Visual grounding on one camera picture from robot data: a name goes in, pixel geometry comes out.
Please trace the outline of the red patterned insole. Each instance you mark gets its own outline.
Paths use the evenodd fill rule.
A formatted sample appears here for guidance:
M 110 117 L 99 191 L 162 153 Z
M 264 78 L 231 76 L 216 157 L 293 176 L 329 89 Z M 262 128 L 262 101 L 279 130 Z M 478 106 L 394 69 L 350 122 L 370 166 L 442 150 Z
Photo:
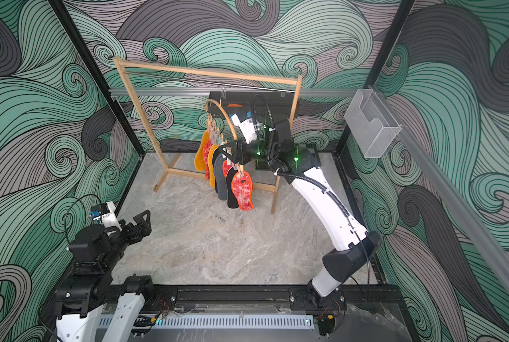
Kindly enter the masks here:
M 237 172 L 232 181 L 232 190 L 235 194 L 235 197 L 237 198 L 237 202 L 241 211 L 253 210 L 253 184 L 248 172 Z
M 209 168 L 209 154 L 212 148 L 212 141 L 207 140 L 203 146 L 203 162 L 204 162 L 204 177 L 206 180 L 210 179 L 210 168 Z

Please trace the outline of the grey insole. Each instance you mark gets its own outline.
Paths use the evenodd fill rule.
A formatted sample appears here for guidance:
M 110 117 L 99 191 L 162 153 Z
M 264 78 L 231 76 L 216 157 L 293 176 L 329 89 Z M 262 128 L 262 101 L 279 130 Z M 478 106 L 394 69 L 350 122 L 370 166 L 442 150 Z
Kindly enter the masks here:
M 218 153 L 217 157 L 214 159 L 213 164 L 215 191 L 221 201 L 227 201 L 228 198 L 226 176 L 224 175 L 223 171 L 224 161 L 225 157 L 221 153 Z

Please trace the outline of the clear plastic wall bin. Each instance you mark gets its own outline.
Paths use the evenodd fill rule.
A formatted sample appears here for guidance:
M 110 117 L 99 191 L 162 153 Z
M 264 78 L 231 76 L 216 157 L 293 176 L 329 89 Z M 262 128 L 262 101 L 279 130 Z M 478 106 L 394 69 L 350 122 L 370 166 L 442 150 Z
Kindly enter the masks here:
M 358 89 L 344 118 L 366 159 L 379 159 L 401 132 L 382 92 Z

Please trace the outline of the black wall tool shelf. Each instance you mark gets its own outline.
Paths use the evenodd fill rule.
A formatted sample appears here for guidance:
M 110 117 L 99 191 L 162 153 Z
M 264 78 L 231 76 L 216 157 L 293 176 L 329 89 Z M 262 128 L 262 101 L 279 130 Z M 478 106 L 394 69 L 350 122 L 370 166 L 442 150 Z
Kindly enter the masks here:
M 251 102 L 257 92 L 226 92 L 225 97 L 219 91 L 212 91 L 209 99 L 221 103 L 229 116 L 237 111 L 248 112 L 251 110 Z M 268 102 L 271 112 L 278 117 L 289 116 L 294 100 L 294 94 L 285 92 L 259 92 Z

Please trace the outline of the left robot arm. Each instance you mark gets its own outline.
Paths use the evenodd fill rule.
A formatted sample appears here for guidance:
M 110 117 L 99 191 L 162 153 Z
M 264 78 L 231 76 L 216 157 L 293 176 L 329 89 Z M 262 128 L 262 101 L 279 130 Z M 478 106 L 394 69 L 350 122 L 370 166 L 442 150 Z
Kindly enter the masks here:
M 116 226 L 93 224 L 70 243 L 73 271 L 56 289 L 55 315 L 58 341 L 94 341 L 103 309 L 110 296 L 112 272 L 125 250 L 152 232 L 151 213 L 120 220 Z M 127 341 L 141 309 L 153 297 L 150 276 L 133 275 L 120 286 L 114 316 L 104 341 Z

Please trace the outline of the black insole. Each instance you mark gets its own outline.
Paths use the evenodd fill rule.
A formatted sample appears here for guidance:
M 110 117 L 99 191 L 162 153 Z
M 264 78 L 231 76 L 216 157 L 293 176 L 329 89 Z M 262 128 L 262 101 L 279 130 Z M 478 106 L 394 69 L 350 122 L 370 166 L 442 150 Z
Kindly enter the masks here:
M 230 209 L 237 209 L 239 204 L 237 202 L 237 198 L 232 190 L 232 181 L 234 176 L 237 174 L 237 171 L 234 168 L 230 168 L 227 172 L 226 176 L 226 184 L 227 184 L 227 206 Z

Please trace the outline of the curved wooden clip hanger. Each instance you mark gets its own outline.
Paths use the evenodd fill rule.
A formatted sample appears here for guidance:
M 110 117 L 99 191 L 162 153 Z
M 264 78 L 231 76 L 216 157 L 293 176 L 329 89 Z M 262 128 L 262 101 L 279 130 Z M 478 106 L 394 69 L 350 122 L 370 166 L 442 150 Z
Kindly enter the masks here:
M 232 136 L 233 136 L 234 140 L 237 141 L 238 140 L 237 133 L 236 133 L 236 131 L 234 129 L 232 121 L 230 120 L 230 117 L 228 116 L 226 110 L 222 106 L 222 102 L 219 102 L 219 101 L 216 101 L 216 100 L 213 100 L 213 99 L 208 99 L 206 104 L 205 104 L 205 110 L 206 110 L 207 113 L 209 112 L 210 104 L 215 106 L 220 111 L 220 113 L 222 114 L 223 118 L 227 122 L 227 125 L 230 128 L 230 131 L 232 133 Z

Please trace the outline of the orange yellow insole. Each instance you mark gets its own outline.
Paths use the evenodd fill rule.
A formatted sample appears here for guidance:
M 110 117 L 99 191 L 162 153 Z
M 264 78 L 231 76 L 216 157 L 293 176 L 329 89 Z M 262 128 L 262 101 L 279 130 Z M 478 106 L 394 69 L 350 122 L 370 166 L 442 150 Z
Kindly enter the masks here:
M 194 167 L 195 167 L 196 171 L 198 171 L 198 172 L 205 171 L 203 155 L 204 155 L 205 144 L 209 139 L 210 139 L 209 133 L 207 131 L 204 131 L 204 133 L 202 135 L 201 142 L 200 142 L 200 146 L 199 146 L 199 148 L 195 154 L 195 157 L 194 157 Z

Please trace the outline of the red patterned insole front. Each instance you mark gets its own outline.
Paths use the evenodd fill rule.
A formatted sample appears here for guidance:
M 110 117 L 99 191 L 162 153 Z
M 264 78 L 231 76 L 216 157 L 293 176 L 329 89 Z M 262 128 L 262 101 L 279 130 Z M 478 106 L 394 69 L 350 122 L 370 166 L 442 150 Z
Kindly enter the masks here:
M 235 194 L 235 197 L 237 198 L 237 202 L 241 211 L 253 210 L 253 184 L 248 172 L 237 172 L 232 181 L 232 190 Z

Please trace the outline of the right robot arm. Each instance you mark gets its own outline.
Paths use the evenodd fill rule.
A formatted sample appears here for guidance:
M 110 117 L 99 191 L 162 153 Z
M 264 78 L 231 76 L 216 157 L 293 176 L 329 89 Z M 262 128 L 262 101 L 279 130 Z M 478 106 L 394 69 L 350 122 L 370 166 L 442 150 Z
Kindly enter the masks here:
M 233 117 L 227 123 L 234 139 L 220 145 L 222 154 L 238 166 L 264 158 L 268 168 L 302 195 L 324 225 L 334 249 L 323 256 L 321 271 L 307 285 L 310 304 L 324 308 L 335 290 L 370 263 L 381 246 L 381 235 L 369 232 L 349 212 L 327 182 L 317 157 L 294 143 L 288 120 L 263 123 Z

